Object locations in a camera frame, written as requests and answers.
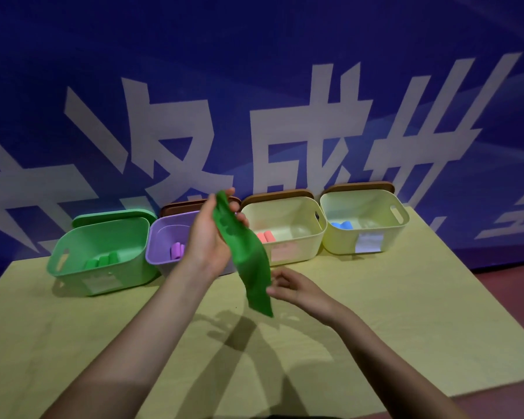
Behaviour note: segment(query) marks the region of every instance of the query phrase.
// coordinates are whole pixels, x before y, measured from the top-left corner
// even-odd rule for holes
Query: hand
[[[303,274],[287,267],[272,270],[272,286],[266,293],[301,308],[321,323],[331,326],[343,305]]]
[[[235,189],[230,188],[225,191],[225,194],[228,197],[232,196],[235,194]],[[216,223],[213,221],[213,209],[216,203],[216,196],[210,194],[202,205],[190,229],[188,244],[181,260],[181,263],[206,274],[210,280],[214,280],[223,272],[231,258],[229,246],[221,238]],[[229,207],[235,213],[239,209],[236,202],[229,203]],[[237,213],[236,216],[246,227],[249,226],[249,221],[244,213]]]

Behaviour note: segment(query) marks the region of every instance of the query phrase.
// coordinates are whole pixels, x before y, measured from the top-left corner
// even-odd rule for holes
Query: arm
[[[234,189],[228,190],[232,195]],[[186,254],[132,321],[43,414],[42,419],[133,418],[231,257],[212,213],[213,194],[190,230]],[[238,204],[231,203],[237,211]],[[248,226],[244,214],[237,218]]]
[[[388,347],[351,310],[314,282],[286,267],[272,271],[273,298],[292,303],[332,327],[393,418],[461,419],[468,416]]]

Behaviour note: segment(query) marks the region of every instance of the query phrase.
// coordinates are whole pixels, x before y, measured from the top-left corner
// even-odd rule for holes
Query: green cloth
[[[233,263],[246,288],[249,307],[273,317],[270,296],[266,294],[266,287],[272,283],[266,250],[256,234],[235,217],[229,208],[225,192],[218,192],[216,198],[217,205],[213,210],[213,220],[231,249]]]

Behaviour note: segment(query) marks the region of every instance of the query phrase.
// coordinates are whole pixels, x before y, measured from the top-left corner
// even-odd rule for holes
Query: white label
[[[92,276],[82,279],[91,294],[99,294],[111,289],[120,288],[122,283],[113,274]]]
[[[274,261],[284,261],[284,260],[294,260],[299,257],[299,247],[295,242],[283,242],[281,244],[276,244],[272,247],[272,260]]]
[[[382,251],[383,232],[362,232],[355,243],[355,253],[376,253]]]

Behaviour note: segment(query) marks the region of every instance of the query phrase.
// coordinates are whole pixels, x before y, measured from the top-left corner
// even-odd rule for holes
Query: red floor
[[[524,266],[477,277],[524,328]],[[463,395],[456,402],[472,418],[524,419],[524,382]],[[365,418],[387,419],[390,415],[380,413]]]

